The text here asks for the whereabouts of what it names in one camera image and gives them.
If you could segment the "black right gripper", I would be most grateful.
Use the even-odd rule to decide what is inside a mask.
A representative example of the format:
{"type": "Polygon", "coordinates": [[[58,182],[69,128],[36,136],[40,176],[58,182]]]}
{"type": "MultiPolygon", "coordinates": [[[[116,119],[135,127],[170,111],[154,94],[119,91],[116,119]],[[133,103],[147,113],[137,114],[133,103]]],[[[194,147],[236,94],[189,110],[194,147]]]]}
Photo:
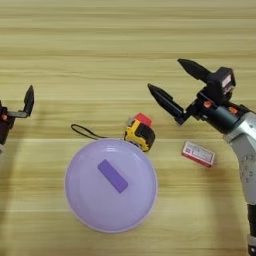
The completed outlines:
{"type": "MultiPolygon", "coordinates": [[[[206,83],[210,71],[195,61],[178,59],[183,69],[196,80],[206,83]]],[[[244,105],[236,105],[229,100],[218,103],[206,96],[203,92],[197,94],[197,98],[187,107],[186,111],[174,102],[173,97],[160,87],[148,84],[148,89],[156,102],[182,125],[189,117],[206,121],[222,134],[232,131],[242,116],[249,112],[244,105]]]]}

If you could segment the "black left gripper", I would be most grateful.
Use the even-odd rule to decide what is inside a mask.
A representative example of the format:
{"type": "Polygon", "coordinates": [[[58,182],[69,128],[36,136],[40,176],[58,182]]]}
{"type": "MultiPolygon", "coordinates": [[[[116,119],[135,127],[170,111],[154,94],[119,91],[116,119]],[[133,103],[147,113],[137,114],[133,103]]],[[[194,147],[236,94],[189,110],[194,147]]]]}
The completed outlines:
{"type": "Polygon", "coordinates": [[[0,144],[4,145],[13,127],[16,118],[26,118],[30,116],[34,106],[34,88],[30,86],[24,98],[23,111],[13,112],[4,107],[0,101],[0,144]]]}

